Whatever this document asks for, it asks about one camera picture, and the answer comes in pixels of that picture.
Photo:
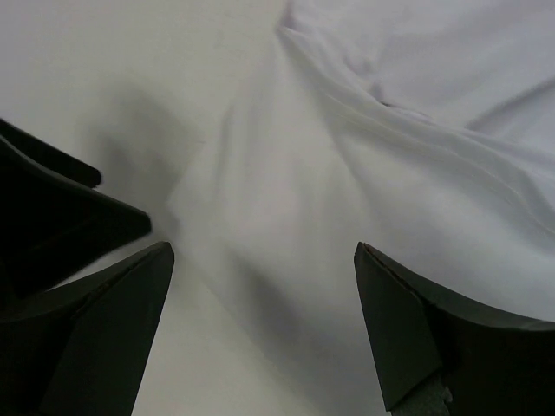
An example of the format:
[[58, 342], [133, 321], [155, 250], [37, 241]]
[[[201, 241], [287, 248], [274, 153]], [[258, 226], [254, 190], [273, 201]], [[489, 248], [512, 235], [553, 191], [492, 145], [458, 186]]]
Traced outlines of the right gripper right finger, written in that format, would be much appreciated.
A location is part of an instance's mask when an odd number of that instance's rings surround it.
[[554, 325], [481, 302], [361, 243], [356, 282], [393, 415], [551, 415]]

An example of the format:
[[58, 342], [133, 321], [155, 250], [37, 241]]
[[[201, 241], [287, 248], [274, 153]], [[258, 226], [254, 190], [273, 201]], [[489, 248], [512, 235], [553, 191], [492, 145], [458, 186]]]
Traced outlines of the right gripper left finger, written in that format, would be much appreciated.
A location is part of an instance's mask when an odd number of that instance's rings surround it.
[[129, 415], [172, 278], [158, 242], [110, 267], [18, 299], [1, 280], [1, 413]]

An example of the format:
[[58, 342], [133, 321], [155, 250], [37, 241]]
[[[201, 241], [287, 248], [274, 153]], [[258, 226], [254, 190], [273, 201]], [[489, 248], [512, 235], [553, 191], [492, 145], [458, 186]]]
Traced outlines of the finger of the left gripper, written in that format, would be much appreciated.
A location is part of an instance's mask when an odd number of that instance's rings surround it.
[[101, 184], [101, 172], [85, 162], [39, 140], [37, 137], [1, 119], [1, 136], [15, 149], [50, 171], [91, 189]]
[[1, 295], [50, 289], [150, 233], [149, 216], [1, 141]]

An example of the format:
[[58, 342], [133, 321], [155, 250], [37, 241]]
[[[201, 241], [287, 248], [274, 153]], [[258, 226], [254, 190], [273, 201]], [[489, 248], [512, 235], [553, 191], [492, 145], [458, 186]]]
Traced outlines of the white t shirt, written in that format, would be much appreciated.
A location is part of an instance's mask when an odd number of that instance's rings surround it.
[[137, 415], [382, 415], [365, 242], [554, 317], [551, 1], [4, 1], [1, 115], [176, 253]]

